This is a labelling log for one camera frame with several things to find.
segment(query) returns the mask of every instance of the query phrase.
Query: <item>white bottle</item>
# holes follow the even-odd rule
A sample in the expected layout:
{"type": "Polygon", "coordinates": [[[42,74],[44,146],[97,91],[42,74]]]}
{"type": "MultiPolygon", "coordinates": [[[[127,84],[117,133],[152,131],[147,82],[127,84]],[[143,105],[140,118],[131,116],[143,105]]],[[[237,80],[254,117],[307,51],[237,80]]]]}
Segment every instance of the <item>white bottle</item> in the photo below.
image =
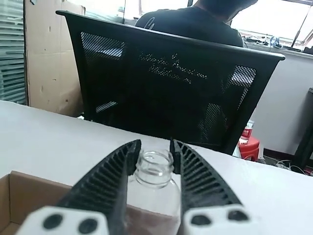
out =
{"type": "Polygon", "coordinates": [[[176,235],[180,191],[172,179],[173,169],[170,152],[140,152],[127,189],[126,225],[130,235],[176,235]]]}

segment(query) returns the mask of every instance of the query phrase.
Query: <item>black t-shirt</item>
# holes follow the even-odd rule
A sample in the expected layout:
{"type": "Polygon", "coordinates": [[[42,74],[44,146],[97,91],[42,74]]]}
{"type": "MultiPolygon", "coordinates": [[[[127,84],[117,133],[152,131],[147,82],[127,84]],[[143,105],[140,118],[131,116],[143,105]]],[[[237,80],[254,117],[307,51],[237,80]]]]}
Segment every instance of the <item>black t-shirt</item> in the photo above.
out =
{"type": "Polygon", "coordinates": [[[143,15],[136,26],[214,43],[244,46],[237,30],[198,7],[150,12],[143,15]]]}

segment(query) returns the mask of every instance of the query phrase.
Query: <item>white wall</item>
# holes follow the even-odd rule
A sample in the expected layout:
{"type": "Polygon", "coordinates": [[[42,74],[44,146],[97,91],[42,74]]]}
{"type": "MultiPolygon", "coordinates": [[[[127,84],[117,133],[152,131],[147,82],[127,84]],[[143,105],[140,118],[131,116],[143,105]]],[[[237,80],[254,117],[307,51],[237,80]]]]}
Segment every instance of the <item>white wall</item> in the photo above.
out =
{"type": "Polygon", "coordinates": [[[294,154],[313,118],[313,94],[308,93],[313,56],[284,54],[252,115],[253,135],[265,148],[294,154]]]}

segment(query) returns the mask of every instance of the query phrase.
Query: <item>bottle neck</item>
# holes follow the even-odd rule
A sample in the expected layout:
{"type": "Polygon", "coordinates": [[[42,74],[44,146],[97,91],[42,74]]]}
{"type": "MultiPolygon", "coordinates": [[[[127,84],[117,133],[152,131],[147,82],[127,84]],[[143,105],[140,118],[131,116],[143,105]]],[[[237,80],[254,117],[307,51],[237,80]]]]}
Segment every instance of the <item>bottle neck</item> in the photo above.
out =
{"type": "Polygon", "coordinates": [[[163,188],[172,179],[173,156],[166,150],[140,151],[136,171],[136,180],[147,187],[163,188]]]}

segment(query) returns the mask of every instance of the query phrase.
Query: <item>mesh chair back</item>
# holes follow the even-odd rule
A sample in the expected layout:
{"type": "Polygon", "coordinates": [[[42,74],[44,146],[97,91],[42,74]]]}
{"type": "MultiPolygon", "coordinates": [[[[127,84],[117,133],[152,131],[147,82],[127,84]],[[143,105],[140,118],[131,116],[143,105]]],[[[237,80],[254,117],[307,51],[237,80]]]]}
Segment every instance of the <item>mesh chair back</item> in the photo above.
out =
{"type": "Polygon", "coordinates": [[[67,18],[87,119],[228,154],[284,59],[57,13],[67,18]]]}

